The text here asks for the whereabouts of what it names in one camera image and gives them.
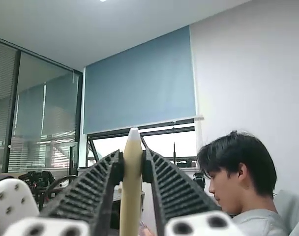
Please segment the glass wall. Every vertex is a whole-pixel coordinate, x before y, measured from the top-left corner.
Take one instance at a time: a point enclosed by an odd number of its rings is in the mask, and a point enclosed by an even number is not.
[[[79,76],[22,53],[9,172],[68,174],[74,158]]]
[[[0,172],[2,171],[5,139],[10,114],[15,55],[17,50],[0,43]]]

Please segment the white robot part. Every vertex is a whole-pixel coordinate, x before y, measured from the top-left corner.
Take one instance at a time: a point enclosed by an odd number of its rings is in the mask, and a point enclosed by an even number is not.
[[[25,182],[15,178],[0,181],[0,235],[11,224],[38,214],[37,204]]]
[[[35,217],[16,222],[3,236],[90,236],[90,230],[84,221]]]
[[[244,236],[230,217],[221,211],[210,211],[171,219],[165,236]]]

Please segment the window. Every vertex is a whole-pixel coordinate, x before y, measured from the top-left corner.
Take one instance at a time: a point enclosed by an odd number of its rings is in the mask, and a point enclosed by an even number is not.
[[[139,132],[145,144],[153,151],[169,159],[174,160],[176,153],[176,164],[179,167],[196,166],[196,134],[194,121],[180,121],[177,123],[164,123],[158,125],[141,126]],[[88,139],[92,141],[98,159],[116,150],[124,151],[129,129],[117,130],[99,134],[92,134]],[[95,163],[94,151],[88,151],[88,166]]]

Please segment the ridged rubber pad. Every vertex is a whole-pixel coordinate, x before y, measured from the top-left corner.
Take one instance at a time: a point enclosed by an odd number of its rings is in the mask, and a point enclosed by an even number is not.
[[[185,216],[220,207],[177,166],[147,149],[143,180],[151,182],[158,235],[164,235],[164,227],[174,217]]]
[[[115,151],[75,179],[40,213],[40,217],[83,220],[91,235],[106,236],[115,185],[123,179],[123,155]]]

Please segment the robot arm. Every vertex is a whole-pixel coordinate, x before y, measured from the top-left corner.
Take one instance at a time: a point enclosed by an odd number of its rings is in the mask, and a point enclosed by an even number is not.
[[[141,174],[152,186],[158,236],[242,235],[197,183],[149,148]],[[108,236],[114,187],[123,177],[118,150],[78,176],[38,217],[11,225],[4,236]]]

